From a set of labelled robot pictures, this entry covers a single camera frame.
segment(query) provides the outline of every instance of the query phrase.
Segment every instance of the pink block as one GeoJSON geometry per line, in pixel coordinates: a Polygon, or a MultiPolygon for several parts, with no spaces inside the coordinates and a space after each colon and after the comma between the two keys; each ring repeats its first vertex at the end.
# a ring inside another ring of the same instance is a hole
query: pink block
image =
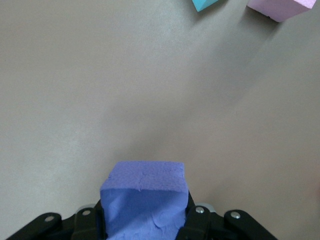
{"type": "Polygon", "coordinates": [[[317,0],[250,0],[248,7],[276,22],[283,22],[288,18],[306,12],[315,5],[317,0]]]}

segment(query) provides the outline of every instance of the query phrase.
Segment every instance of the gray table surface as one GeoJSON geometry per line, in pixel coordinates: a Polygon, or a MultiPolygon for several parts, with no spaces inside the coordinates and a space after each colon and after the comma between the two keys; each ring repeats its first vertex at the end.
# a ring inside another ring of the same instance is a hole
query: gray table surface
{"type": "Polygon", "coordinates": [[[95,203],[121,160],[185,163],[193,198],[320,239],[320,4],[0,1],[0,239],[95,203]]]}

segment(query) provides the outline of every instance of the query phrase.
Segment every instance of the metal screw head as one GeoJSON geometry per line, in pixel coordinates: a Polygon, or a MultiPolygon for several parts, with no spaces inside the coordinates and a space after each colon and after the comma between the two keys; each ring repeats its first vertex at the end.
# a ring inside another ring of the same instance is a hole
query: metal screw head
{"type": "Polygon", "coordinates": [[[90,210],[85,210],[85,211],[83,211],[82,215],[83,215],[83,216],[87,216],[87,215],[89,215],[90,213],[91,213],[90,210]]]}
{"type": "Polygon", "coordinates": [[[240,215],[238,212],[236,212],[236,211],[232,211],[230,215],[231,215],[231,217],[233,217],[234,219],[239,219],[239,218],[241,218],[241,215],[240,215]]]}
{"type": "Polygon", "coordinates": [[[199,206],[199,207],[205,207],[205,208],[207,208],[210,213],[215,213],[215,212],[216,212],[214,206],[210,205],[209,203],[206,203],[206,202],[196,202],[195,205],[196,205],[196,206],[199,206]]]}
{"type": "Polygon", "coordinates": [[[54,218],[55,218],[54,216],[47,216],[44,221],[51,222],[54,218]]]}
{"type": "Polygon", "coordinates": [[[195,211],[198,213],[198,214],[203,214],[205,212],[204,208],[201,207],[201,206],[197,206],[195,208],[195,211]]]}

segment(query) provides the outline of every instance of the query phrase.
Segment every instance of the foam cube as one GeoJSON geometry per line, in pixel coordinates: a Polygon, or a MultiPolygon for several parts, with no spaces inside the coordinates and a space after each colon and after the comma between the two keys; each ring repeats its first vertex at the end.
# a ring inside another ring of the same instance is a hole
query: foam cube
{"type": "Polygon", "coordinates": [[[313,8],[316,0],[250,0],[248,7],[276,22],[283,22],[313,8]]]}
{"type": "Polygon", "coordinates": [[[210,5],[214,4],[218,0],[192,0],[195,9],[200,12],[201,10],[209,7],[210,5]]]}
{"type": "Polygon", "coordinates": [[[184,164],[118,162],[100,197],[108,240],[174,240],[186,220],[184,164]]]}

